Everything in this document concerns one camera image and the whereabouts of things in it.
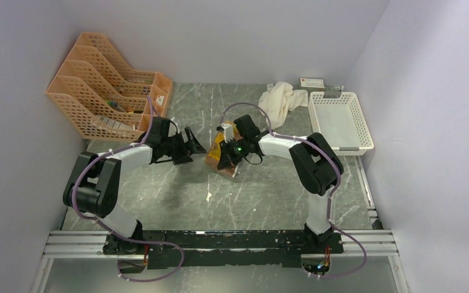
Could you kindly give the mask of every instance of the purple cable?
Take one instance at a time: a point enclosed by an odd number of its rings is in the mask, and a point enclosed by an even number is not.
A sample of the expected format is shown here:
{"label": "purple cable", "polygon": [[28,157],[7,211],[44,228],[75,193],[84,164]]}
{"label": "purple cable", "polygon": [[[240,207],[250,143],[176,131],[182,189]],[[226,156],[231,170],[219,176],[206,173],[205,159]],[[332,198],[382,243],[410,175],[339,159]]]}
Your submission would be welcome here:
{"label": "purple cable", "polygon": [[362,269],[362,267],[364,267],[364,265],[366,264],[366,262],[368,261],[368,254],[366,252],[366,249],[364,248],[364,246],[362,245],[362,243],[360,243],[357,239],[355,239],[353,236],[351,236],[350,234],[342,231],[341,229],[337,228],[335,226],[335,224],[332,223],[332,221],[330,220],[331,218],[331,215],[332,215],[332,197],[333,197],[333,194],[335,193],[335,191],[337,190],[337,188],[339,188],[339,186],[341,185],[341,181],[342,181],[342,178],[341,178],[341,172],[339,171],[339,168],[335,165],[335,163],[332,161],[332,159],[325,153],[323,152],[318,146],[316,146],[315,144],[307,141],[306,139],[302,139],[300,137],[293,137],[293,136],[284,136],[282,134],[276,134],[272,131],[272,125],[271,125],[271,119],[269,118],[269,116],[267,115],[267,113],[262,109],[260,108],[260,106],[256,105],[256,104],[252,104],[252,103],[248,103],[248,102],[238,102],[238,103],[234,103],[230,106],[228,106],[227,108],[225,108],[224,112],[222,113],[222,116],[220,117],[220,123],[222,124],[222,122],[224,122],[224,116],[225,114],[227,113],[227,111],[229,109],[231,109],[232,107],[234,106],[237,106],[237,105],[248,105],[248,106],[253,106],[255,108],[257,108],[258,110],[260,110],[261,114],[263,116],[265,116],[265,120],[267,120],[267,125],[269,127],[269,134],[272,135],[273,137],[276,137],[276,138],[279,138],[279,139],[289,139],[289,140],[294,140],[294,141],[300,141],[300,142],[303,142],[305,144],[307,144],[308,146],[312,147],[314,150],[316,150],[321,156],[323,156],[327,161],[328,163],[330,164],[330,166],[332,166],[333,170],[335,171],[335,174],[337,175],[337,182],[335,183],[335,186],[333,187],[332,191],[330,191],[330,193],[328,194],[328,201],[327,201],[327,211],[326,211],[326,220],[328,221],[328,223],[330,224],[330,226],[337,232],[341,233],[342,235],[350,238],[351,240],[353,240],[359,247],[360,249],[362,249],[362,253],[364,254],[364,259],[362,260],[362,263],[360,265],[358,265],[357,267],[355,267],[354,269],[352,270],[349,270],[345,273],[339,273],[337,275],[329,275],[329,276],[321,276],[321,275],[318,275],[318,278],[323,278],[323,279],[334,279],[334,278],[340,278],[340,277],[345,277],[345,276],[348,276],[352,273],[355,273],[356,271]]}
{"label": "purple cable", "polygon": [[150,133],[150,130],[152,129],[152,122],[153,122],[153,115],[154,115],[154,107],[152,105],[152,103],[150,103],[150,99],[149,97],[147,96],[147,99],[148,99],[148,103],[150,105],[150,124],[148,125],[148,130],[147,130],[147,133],[145,134],[145,136],[143,136],[143,138],[141,139],[141,142],[139,143],[135,143],[133,145],[128,145],[128,146],[124,146],[123,148],[119,148],[115,151],[109,151],[107,153],[104,153],[100,156],[98,156],[96,159],[94,159],[89,165],[87,165],[87,167],[82,171],[82,173],[80,174],[80,176],[78,176],[78,179],[76,179],[76,182],[75,182],[75,186],[73,187],[73,193],[71,194],[71,202],[73,203],[73,209],[75,210],[75,213],[78,215],[78,217],[82,218],[82,219],[86,219],[86,220],[96,220],[97,224],[104,228],[105,230],[109,231],[112,235],[120,238],[120,239],[123,239],[124,241],[128,241],[128,242],[132,242],[132,243],[137,243],[137,244],[150,244],[150,245],[169,245],[169,246],[173,246],[177,249],[179,249],[179,251],[181,252],[181,261],[179,262],[179,264],[175,267],[175,269],[173,269],[171,272],[167,273],[166,275],[163,275],[161,277],[157,277],[157,278],[154,278],[154,279],[147,279],[147,280],[140,280],[140,279],[132,279],[132,278],[127,278],[126,276],[124,276],[121,271],[120,271],[120,267],[119,267],[119,263],[117,265],[117,269],[118,269],[118,276],[124,280],[127,280],[127,281],[131,281],[131,282],[138,282],[138,283],[149,283],[149,282],[155,282],[155,281],[159,281],[159,280],[162,280],[162,279],[165,279],[165,278],[168,278],[169,276],[173,275],[174,273],[176,273],[183,265],[183,262],[184,262],[184,250],[182,249],[182,247],[180,247],[179,245],[175,244],[175,243],[171,243],[171,242],[166,242],[166,241],[141,241],[141,240],[135,240],[135,239],[130,239],[128,237],[125,237],[121,234],[118,234],[116,233],[115,231],[113,231],[112,229],[110,229],[107,225],[105,225],[103,222],[101,222],[100,220],[98,220],[96,217],[88,217],[86,215],[82,215],[82,213],[80,212],[80,210],[78,209],[78,204],[76,202],[76,191],[78,189],[78,186],[80,186],[80,184],[82,183],[82,180],[84,179],[85,175],[87,174],[87,172],[92,168],[94,167],[94,165],[100,161],[100,159],[104,158],[104,157],[107,157],[107,156],[111,156],[113,154],[117,154],[117,153],[121,153],[122,151],[126,151],[126,150],[130,150],[131,148],[135,148],[135,147],[139,147],[141,145],[143,145],[146,141],[147,141],[147,138],[148,138],[148,134]]}

